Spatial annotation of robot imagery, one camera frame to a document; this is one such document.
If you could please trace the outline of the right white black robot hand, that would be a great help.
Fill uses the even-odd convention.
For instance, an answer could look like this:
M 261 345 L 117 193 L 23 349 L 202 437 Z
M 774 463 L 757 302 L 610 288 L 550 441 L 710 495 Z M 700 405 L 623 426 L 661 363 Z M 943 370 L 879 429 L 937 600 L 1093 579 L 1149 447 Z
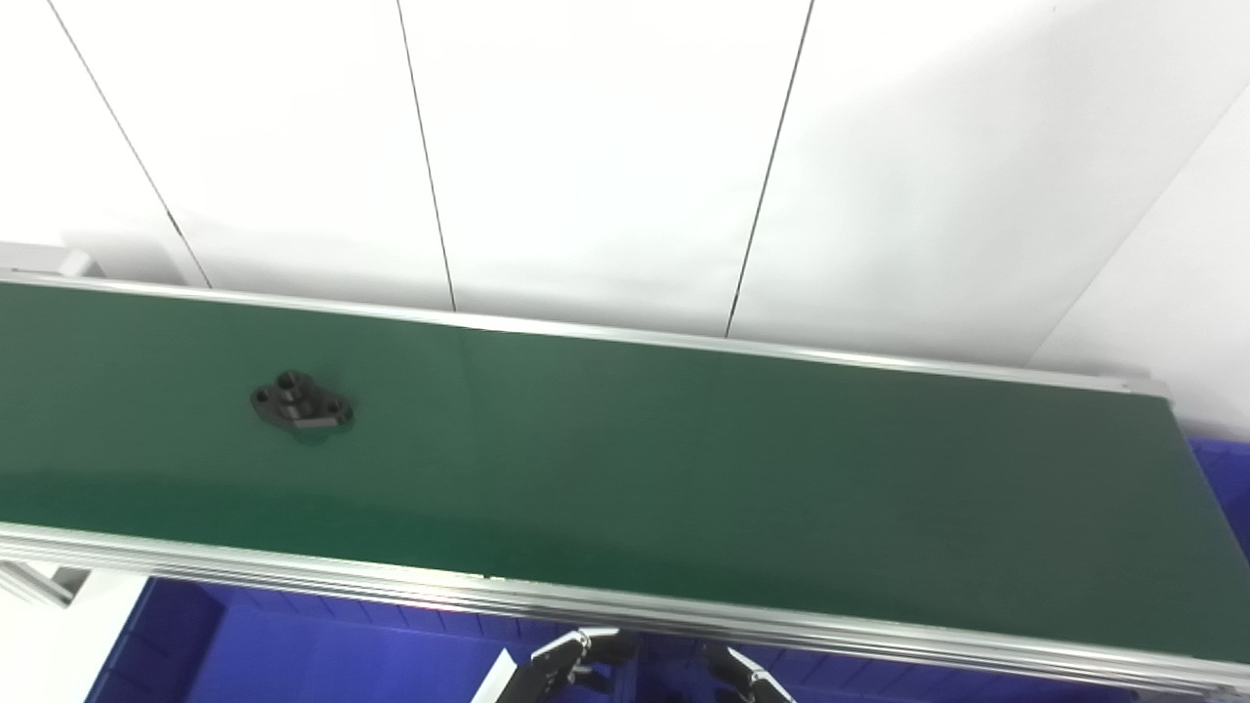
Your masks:
M 796 702 L 776 677 L 732 645 L 705 643 L 700 653 L 716 680 L 715 702 Z

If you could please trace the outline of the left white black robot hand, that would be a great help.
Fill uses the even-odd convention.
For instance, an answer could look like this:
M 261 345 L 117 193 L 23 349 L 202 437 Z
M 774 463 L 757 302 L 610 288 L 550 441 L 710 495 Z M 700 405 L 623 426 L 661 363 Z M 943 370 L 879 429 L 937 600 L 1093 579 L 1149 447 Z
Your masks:
M 554 702 L 582 689 L 616 702 L 642 645 L 632 632 L 588 627 L 571 629 L 518 659 L 500 650 L 474 690 L 472 702 Z

